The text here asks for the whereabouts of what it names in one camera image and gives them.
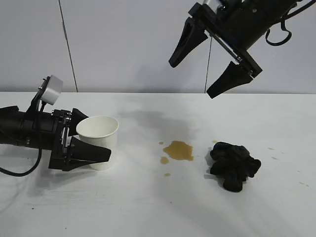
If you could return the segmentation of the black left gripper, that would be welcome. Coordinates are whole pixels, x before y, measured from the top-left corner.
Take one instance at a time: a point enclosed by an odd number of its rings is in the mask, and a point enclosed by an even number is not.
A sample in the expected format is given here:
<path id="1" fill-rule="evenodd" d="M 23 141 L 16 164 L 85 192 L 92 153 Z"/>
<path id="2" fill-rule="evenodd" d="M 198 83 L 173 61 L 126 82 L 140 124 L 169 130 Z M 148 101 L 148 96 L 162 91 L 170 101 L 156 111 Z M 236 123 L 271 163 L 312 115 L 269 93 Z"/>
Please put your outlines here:
<path id="1" fill-rule="evenodd" d="M 92 145 L 72 137 L 67 146 L 68 136 L 77 135 L 77 125 L 87 115 L 79 109 L 72 111 L 54 110 L 51 113 L 40 114 L 39 131 L 37 131 L 36 118 L 31 120 L 23 116 L 18 132 L 18 145 L 28 148 L 50 150 L 49 169 L 70 171 L 89 163 L 108 162 L 112 151 L 108 148 Z"/>

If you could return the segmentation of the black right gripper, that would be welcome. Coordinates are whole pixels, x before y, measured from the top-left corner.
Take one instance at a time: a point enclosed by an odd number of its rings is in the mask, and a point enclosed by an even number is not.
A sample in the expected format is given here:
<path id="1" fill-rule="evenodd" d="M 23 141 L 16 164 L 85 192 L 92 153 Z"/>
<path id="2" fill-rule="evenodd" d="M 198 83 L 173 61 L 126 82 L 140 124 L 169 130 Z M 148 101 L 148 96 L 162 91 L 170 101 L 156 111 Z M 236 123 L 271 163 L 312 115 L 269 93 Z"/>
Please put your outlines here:
<path id="1" fill-rule="evenodd" d="M 168 60 L 177 67 L 185 57 L 208 39 L 207 31 L 235 59 L 220 77 L 207 89 L 210 98 L 240 85 L 250 83 L 262 68 L 248 53 L 249 48 L 261 37 L 268 36 L 271 26 L 291 16 L 295 0 L 222 0 L 215 9 L 209 3 L 196 3 L 185 21 L 179 42 Z"/>

